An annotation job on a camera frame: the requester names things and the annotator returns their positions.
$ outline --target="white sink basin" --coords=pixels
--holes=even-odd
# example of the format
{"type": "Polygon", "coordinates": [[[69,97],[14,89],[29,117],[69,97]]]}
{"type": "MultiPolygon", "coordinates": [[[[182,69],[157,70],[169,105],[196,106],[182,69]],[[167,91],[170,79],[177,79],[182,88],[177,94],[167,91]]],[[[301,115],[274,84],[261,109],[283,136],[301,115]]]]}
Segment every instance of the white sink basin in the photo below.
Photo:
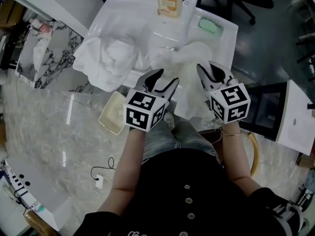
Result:
{"type": "MultiPolygon", "coordinates": [[[[106,0],[94,19],[84,41],[93,37],[131,36],[149,61],[160,47],[177,47],[182,36],[182,18],[172,19],[157,14],[157,0],[106,0]]],[[[183,6],[182,15],[187,8],[183,6]]],[[[210,12],[196,8],[192,17],[189,43],[204,42],[213,53],[211,61],[231,69],[238,26],[210,12]],[[206,18],[220,26],[214,36],[202,30],[198,23],[206,18]]],[[[143,71],[132,70],[124,86],[133,88],[143,71]]]]}

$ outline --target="wrist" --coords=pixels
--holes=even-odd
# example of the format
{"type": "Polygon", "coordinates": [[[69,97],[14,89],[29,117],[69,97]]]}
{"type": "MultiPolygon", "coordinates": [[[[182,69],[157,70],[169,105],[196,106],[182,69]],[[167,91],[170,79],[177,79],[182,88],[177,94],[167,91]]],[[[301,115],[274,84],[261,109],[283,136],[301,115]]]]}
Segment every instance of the wrist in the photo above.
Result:
{"type": "Polygon", "coordinates": [[[241,128],[237,121],[225,124],[222,129],[229,135],[237,135],[241,133],[241,128]]]}
{"type": "Polygon", "coordinates": [[[138,135],[145,135],[147,132],[142,131],[142,130],[137,129],[137,128],[131,128],[129,130],[129,133],[131,133],[131,134],[138,134],[138,135]]]}

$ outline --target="green soap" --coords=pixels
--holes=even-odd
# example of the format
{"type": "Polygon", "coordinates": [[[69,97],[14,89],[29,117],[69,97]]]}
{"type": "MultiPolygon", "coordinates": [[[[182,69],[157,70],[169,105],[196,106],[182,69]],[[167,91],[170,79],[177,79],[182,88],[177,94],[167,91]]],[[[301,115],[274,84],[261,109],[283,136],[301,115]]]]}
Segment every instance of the green soap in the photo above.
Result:
{"type": "Polygon", "coordinates": [[[208,33],[215,34],[218,30],[218,27],[213,22],[211,22],[210,20],[205,19],[205,18],[202,18],[199,21],[198,25],[200,28],[207,31],[208,33]]]}
{"type": "Polygon", "coordinates": [[[45,210],[45,207],[44,206],[40,206],[39,208],[38,208],[38,211],[44,211],[45,210]]]}

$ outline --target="yellow basket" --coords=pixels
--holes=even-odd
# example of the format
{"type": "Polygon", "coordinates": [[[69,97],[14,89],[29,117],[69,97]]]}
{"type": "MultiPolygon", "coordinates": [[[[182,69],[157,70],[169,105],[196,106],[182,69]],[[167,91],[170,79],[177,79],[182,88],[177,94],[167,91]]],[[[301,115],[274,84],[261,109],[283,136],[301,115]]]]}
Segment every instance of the yellow basket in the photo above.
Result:
{"type": "Polygon", "coordinates": [[[115,135],[119,135],[124,127],[124,102],[126,97],[115,91],[104,107],[98,122],[115,135]]]}

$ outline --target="bottle label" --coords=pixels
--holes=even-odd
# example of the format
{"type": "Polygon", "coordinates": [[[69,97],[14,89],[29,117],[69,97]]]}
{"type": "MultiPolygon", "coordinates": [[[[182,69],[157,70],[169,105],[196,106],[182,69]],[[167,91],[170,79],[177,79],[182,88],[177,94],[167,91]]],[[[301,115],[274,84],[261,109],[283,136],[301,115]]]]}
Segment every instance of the bottle label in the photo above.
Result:
{"type": "Polygon", "coordinates": [[[176,16],[177,15],[177,0],[158,0],[159,10],[161,13],[176,16]]]}

